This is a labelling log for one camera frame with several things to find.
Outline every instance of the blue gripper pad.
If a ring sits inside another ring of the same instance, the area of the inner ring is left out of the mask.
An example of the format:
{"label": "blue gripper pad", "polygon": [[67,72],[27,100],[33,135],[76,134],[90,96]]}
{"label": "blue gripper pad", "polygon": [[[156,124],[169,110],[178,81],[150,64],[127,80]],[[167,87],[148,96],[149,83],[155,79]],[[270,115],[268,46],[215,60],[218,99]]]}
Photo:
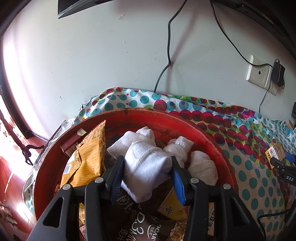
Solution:
{"label": "blue gripper pad", "polygon": [[174,166],[173,166],[173,168],[171,170],[170,177],[172,179],[177,198],[178,198],[179,202],[184,206],[185,202],[186,202],[184,185],[183,185],[183,183],[181,181],[180,175],[178,174],[178,172],[174,168]]}

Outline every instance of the polka dot fabric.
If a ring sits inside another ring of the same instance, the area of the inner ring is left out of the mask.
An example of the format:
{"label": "polka dot fabric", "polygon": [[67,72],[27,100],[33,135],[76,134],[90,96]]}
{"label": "polka dot fabric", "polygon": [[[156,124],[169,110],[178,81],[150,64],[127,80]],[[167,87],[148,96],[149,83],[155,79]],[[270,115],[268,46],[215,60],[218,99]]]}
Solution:
{"label": "polka dot fabric", "polygon": [[[269,146],[278,142],[296,154],[296,131],[286,136],[285,121],[270,120],[244,107],[214,100],[117,87],[84,104],[75,124],[103,111],[125,107],[166,111],[192,121],[210,134],[229,159],[239,196],[255,220],[262,214],[285,210],[290,187],[277,178],[265,156]],[[284,228],[283,220],[284,215],[262,219],[270,239],[275,239]]]}

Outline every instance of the red bucket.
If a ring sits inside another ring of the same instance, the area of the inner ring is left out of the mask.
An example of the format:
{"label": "red bucket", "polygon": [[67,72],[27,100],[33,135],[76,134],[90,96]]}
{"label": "red bucket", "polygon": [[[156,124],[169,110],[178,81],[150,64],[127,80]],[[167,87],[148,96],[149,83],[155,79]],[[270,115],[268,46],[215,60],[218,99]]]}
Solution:
{"label": "red bucket", "polygon": [[40,169],[33,187],[35,215],[38,220],[44,209],[54,196],[54,191],[62,178],[68,161],[60,145],[69,139],[80,128],[90,132],[100,122],[106,120],[106,142],[114,135],[123,135],[127,131],[136,132],[142,127],[154,131],[156,139],[167,143],[179,136],[194,142],[191,151],[199,150],[207,153],[216,164],[218,171],[217,185],[229,183],[238,192],[237,182],[232,167],[223,151],[210,135],[198,128],[194,123],[181,119],[167,112],[147,108],[125,108],[103,112],[92,116],[73,126],[65,132],[50,148]]}

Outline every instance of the white wall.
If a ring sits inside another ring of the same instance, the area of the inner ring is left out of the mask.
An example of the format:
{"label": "white wall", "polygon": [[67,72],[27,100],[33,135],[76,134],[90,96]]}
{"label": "white wall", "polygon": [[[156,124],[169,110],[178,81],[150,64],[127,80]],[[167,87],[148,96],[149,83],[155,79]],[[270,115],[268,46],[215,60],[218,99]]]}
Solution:
{"label": "white wall", "polygon": [[[4,64],[30,128],[50,137],[82,103],[110,87],[153,91],[167,64],[167,24],[183,0],[115,0],[57,19],[57,0],[32,0],[3,37]],[[291,119],[296,61],[263,27],[215,4],[223,28],[241,53],[286,67],[286,88],[261,107]],[[208,0],[188,0],[172,22],[172,69],[158,92],[219,100],[258,111],[265,90],[246,81],[248,64],[218,28]]]}

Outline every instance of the white electrical socket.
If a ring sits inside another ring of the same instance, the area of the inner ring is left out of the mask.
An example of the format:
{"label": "white electrical socket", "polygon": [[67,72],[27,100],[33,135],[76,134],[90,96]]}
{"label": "white electrical socket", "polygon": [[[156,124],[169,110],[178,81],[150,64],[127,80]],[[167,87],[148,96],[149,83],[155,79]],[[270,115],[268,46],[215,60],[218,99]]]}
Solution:
{"label": "white electrical socket", "polygon": [[[264,62],[257,57],[251,55],[251,61],[252,64],[260,65],[264,64]],[[270,76],[271,76],[271,67],[269,65],[264,65],[261,67],[256,67],[253,65],[249,65],[249,71],[247,74],[247,81],[258,85],[266,90],[269,88],[269,82],[270,82]],[[276,95],[277,94],[277,86],[271,82],[269,92]]]}

